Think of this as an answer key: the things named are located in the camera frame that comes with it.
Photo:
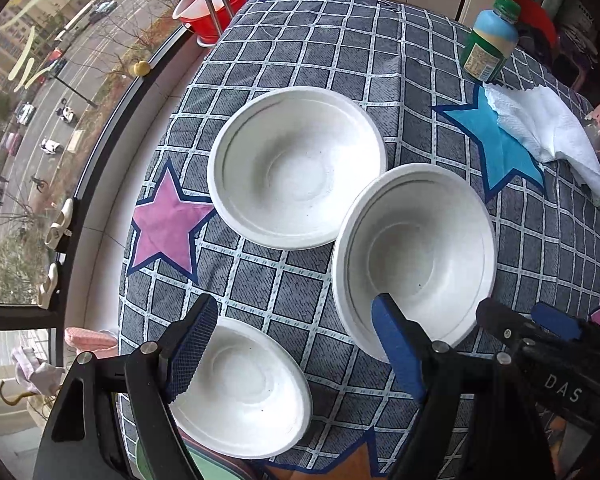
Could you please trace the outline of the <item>light green square plate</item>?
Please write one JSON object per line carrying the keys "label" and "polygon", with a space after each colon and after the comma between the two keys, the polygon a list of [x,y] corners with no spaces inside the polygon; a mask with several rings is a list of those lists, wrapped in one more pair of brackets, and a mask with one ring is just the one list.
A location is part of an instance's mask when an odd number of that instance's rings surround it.
{"label": "light green square plate", "polygon": [[205,479],[250,480],[261,478],[260,474],[254,472],[244,460],[215,453],[200,445],[183,431],[180,432],[180,436],[188,454]]}

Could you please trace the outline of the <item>white rag on hook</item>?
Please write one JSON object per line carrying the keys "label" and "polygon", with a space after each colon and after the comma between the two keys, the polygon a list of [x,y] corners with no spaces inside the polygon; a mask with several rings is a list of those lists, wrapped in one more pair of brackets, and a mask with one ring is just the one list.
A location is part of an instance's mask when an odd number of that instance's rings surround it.
{"label": "white rag on hook", "polygon": [[12,362],[16,382],[29,392],[42,396],[54,396],[66,374],[63,367],[39,359],[32,348],[13,348]]}

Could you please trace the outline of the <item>white paper bowl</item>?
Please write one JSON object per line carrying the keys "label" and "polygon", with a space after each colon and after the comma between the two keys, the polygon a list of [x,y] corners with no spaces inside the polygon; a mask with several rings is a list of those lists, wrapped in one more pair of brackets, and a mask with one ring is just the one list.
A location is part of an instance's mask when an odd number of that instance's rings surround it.
{"label": "white paper bowl", "polygon": [[290,450],[309,427],[312,396],[297,362],[274,339],[221,316],[172,415],[213,452],[263,460]]}
{"label": "white paper bowl", "polygon": [[383,292],[432,340],[452,347],[474,329],[496,274],[486,205],[451,170],[412,162],[372,182],[350,208],[332,253],[340,322],[368,356],[384,362],[372,322]]}
{"label": "white paper bowl", "polygon": [[221,219],[254,244],[303,250],[336,240],[358,196],[387,169],[362,107],[314,87],[266,92],[221,128],[208,160]]}

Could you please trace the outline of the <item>pink slipper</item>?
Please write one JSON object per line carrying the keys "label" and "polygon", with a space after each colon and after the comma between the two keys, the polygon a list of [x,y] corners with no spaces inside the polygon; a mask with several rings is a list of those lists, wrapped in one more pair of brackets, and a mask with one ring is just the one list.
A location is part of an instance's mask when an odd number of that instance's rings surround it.
{"label": "pink slipper", "polygon": [[112,351],[117,348],[117,339],[110,333],[96,332],[84,327],[66,328],[65,343],[77,352]]}

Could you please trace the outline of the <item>white cloth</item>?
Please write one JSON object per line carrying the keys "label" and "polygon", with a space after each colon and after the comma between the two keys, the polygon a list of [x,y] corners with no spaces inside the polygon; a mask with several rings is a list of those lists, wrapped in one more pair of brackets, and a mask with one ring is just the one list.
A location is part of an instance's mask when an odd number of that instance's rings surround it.
{"label": "white cloth", "polygon": [[485,84],[486,102],[498,115],[498,125],[522,144],[537,161],[569,162],[574,177],[600,204],[600,162],[580,120],[547,86],[527,90]]}

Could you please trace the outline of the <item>green capped bottle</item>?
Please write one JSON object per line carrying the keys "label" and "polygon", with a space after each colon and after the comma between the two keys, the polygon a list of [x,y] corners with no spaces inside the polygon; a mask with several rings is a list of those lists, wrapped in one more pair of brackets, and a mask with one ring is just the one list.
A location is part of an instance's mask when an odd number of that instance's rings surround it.
{"label": "green capped bottle", "polygon": [[518,44],[519,15],[514,0],[494,0],[491,9],[478,14],[460,56],[460,66],[471,78],[485,84],[496,77]]}

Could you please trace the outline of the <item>yellow ball knob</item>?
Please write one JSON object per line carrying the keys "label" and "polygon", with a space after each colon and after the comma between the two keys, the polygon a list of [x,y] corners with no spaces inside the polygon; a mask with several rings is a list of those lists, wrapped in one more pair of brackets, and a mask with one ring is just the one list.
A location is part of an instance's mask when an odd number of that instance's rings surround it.
{"label": "yellow ball knob", "polygon": [[151,71],[151,65],[147,61],[138,61],[132,67],[135,77],[145,77]]}

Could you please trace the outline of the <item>black window frame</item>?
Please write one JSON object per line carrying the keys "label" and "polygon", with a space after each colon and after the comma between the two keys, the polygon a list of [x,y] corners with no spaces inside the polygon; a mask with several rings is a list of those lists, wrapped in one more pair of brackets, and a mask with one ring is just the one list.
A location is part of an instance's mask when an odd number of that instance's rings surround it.
{"label": "black window frame", "polygon": [[64,329],[85,320],[106,224],[133,159],[166,100],[199,55],[190,29],[174,30],[149,60],[149,73],[131,82],[100,128],[69,195],[71,234],[61,239],[60,252],[53,260],[59,278],[50,305],[44,309],[30,302],[0,304],[0,332],[45,330],[48,357],[54,365],[64,362]]}

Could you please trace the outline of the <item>yellow hook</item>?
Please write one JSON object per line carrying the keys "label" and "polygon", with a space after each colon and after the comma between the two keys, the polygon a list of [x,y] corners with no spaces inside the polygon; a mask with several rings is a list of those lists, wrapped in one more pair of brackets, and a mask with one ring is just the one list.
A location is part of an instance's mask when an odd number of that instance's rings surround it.
{"label": "yellow hook", "polygon": [[20,392],[15,396],[6,396],[6,385],[7,382],[5,382],[4,380],[0,382],[0,399],[8,406],[17,406],[21,401],[33,398],[34,396],[40,396],[41,398],[44,398],[42,393],[30,390]]}

